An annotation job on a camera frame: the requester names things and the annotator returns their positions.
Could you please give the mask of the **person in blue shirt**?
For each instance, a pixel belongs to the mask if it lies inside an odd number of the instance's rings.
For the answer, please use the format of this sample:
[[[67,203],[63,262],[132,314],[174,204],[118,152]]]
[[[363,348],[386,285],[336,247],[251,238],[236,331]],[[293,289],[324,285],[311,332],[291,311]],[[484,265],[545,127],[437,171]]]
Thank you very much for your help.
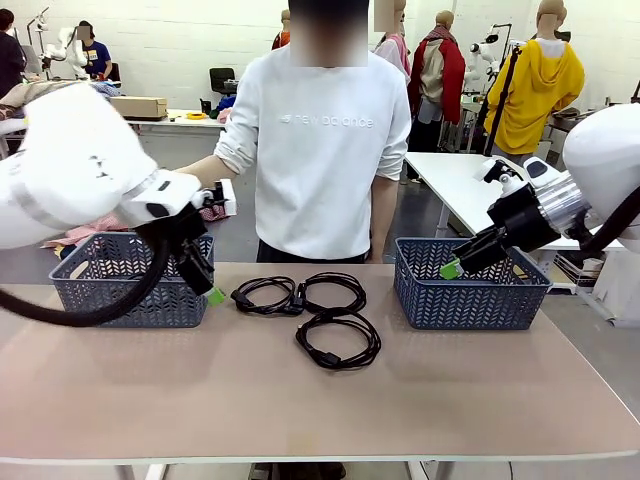
[[[92,79],[107,80],[112,72],[112,60],[108,48],[95,39],[93,26],[86,20],[78,24],[79,39],[86,59],[84,70]]]

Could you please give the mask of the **person in white sweater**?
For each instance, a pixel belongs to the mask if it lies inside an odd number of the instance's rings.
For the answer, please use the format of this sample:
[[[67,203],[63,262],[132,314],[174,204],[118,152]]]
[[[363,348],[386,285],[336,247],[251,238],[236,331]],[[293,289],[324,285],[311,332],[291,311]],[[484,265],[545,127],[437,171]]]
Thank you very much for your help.
[[[288,0],[290,42],[246,68],[214,155],[256,172],[261,263],[362,263],[372,183],[399,183],[411,127],[399,70],[367,45],[370,0]]]

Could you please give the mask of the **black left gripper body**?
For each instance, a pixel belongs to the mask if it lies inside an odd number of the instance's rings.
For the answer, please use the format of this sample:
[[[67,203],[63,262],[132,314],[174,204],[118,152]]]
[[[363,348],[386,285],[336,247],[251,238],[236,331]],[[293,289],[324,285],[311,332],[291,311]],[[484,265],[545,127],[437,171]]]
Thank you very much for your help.
[[[175,216],[152,223],[152,236],[168,242],[175,260],[186,258],[198,246],[198,239],[206,233],[204,220],[192,203],[188,203]]]

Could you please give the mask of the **white side table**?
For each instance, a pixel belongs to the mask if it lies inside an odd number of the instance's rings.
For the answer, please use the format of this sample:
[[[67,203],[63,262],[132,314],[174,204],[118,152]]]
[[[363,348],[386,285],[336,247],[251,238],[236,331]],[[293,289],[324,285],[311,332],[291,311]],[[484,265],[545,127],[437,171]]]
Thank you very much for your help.
[[[435,230],[436,238],[446,236],[451,214],[466,227],[471,235],[490,226],[491,219],[487,215],[487,210],[502,193],[502,189],[496,182],[489,184],[475,179],[474,176],[486,160],[488,160],[487,157],[482,155],[466,153],[407,153],[408,165],[442,201],[440,219]],[[553,278],[554,289],[571,290],[614,326],[639,328],[640,320],[623,319],[622,316],[612,313],[604,306],[603,300],[597,300],[593,293],[578,287],[573,280],[559,280],[552,277],[551,274],[560,271],[559,260],[555,263],[557,252],[565,250],[577,251],[578,243],[561,237],[543,246],[534,255],[541,270],[549,278]]]

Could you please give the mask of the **person's left forearm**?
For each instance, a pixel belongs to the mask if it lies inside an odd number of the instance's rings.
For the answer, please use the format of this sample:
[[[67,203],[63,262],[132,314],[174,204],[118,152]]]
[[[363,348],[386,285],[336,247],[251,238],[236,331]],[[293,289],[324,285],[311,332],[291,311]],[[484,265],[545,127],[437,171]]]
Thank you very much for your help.
[[[376,176],[372,183],[371,194],[372,241],[383,247],[395,214],[398,182]]]

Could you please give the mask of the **white humanoid robot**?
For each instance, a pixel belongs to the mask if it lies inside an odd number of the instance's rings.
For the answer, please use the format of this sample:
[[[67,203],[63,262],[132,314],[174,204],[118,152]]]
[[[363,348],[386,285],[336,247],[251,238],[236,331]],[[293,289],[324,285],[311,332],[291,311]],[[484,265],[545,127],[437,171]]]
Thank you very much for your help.
[[[471,61],[464,76],[466,84],[480,80],[483,75],[486,75],[489,80],[497,78],[508,56],[512,28],[512,23],[493,24],[483,40],[470,46]],[[502,29],[506,29],[507,33],[501,56],[496,57],[492,45],[500,40],[499,31]]]

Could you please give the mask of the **red checkered cloth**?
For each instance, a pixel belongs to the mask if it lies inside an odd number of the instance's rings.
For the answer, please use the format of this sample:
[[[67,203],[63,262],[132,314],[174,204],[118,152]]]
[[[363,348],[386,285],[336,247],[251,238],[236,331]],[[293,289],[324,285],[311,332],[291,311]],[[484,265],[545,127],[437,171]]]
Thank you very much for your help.
[[[42,249],[56,249],[70,245],[79,245],[94,234],[101,232],[126,232],[130,228],[113,213],[82,226],[67,231],[62,238],[45,241]]]

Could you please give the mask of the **person's right forearm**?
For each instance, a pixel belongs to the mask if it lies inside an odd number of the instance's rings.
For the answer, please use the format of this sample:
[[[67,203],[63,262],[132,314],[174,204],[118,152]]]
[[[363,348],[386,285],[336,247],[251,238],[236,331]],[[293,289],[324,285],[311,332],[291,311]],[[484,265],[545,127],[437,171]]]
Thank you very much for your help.
[[[203,188],[213,188],[223,179],[233,180],[237,173],[216,155],[207,156],[190,165],[176,169],[177,173],[196,177]]]

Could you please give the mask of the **black stand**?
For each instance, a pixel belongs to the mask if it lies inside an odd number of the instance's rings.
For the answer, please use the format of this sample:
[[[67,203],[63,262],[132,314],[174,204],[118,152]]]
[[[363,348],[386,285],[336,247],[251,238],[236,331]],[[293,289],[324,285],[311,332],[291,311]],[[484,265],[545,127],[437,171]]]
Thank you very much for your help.
[[[506,100],[509,94],[509,88],[514,77],[515,67],[521,54],[522,54],[521,48],[518,45],[515,45],[510,55],[509,67],[507,70],[507,74],[505,76],[503,88],[500,93],[499,103],[498,103],[498,106],[494,115],[494,119],[492,122],[491,132],[489,133],[489,136],[485,145],[485,149],[483,153],[485,157],[490,157],[492,155],[492,149],[495,143],[495,138],[498,133],[500,120],[501,120],[504,107],[506,104]]]

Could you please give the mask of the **person in dark clothing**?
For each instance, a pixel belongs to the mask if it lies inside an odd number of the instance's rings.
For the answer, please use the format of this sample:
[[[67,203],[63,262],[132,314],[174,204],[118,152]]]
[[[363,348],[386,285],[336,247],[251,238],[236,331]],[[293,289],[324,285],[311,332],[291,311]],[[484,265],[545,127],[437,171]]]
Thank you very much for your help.
[[[0,99],[22,82],[26,66],[19,41],[9,34],[13,22],[14,14],[0,9]]]

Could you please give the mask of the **black chair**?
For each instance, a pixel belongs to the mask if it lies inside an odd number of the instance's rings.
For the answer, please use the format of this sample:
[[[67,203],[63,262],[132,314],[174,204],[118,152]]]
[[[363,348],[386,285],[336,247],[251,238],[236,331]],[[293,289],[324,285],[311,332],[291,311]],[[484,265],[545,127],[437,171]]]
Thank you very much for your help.
[[[210,87],[214,93],[230,96],[236,93],[237,84],[235,71],[228,67],[215,67],[209,69]]]

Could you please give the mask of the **white long table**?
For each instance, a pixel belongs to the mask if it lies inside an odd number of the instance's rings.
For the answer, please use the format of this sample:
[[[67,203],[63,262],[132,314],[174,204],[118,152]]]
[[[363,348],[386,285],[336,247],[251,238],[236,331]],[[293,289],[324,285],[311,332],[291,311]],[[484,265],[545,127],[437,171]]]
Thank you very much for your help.
[[[134,130],[141,135],[218,135],[226,125],[206,116],[201,120],[187,118],[188,110],[169,109],[168,115],[159,120],[127,119]]]

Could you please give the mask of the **mannequin in yellow hoodie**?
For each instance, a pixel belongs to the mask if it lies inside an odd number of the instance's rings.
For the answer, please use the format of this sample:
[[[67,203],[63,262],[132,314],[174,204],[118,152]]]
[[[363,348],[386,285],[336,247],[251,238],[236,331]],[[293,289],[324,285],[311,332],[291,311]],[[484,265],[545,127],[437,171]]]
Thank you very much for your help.
[[[585,72],[582,62],[556,31],[566,19],[564,0],[541,0],[536,14],[536,34],[520,46],[520,55],[509,88],[492,149],[515,163],[523,163],[537,151],[548,117],[569,106],[581,93]],[[484,122],[489,136],[509,67],[510,55],[489,91]]]

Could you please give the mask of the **pile of mixed cloths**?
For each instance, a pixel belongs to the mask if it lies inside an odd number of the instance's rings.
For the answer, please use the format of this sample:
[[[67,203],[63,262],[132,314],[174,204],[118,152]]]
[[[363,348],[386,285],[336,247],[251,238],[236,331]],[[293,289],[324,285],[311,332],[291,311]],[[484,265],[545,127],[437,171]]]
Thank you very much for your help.
[[[38,81],[14,86],[0,98],[0,121],[12,118],[29,102],[49,93],[55,88],[53,82]]]

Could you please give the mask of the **figure in pink shirt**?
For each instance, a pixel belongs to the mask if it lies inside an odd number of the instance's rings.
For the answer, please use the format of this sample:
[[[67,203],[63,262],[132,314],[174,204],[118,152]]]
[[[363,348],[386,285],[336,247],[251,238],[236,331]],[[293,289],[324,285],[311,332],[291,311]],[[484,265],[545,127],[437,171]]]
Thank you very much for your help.
[[[408,93],[411,66],[404,28],[406,3],[406,0],[374,0],[374,31],[382,34],[374,53],[401,72]]]

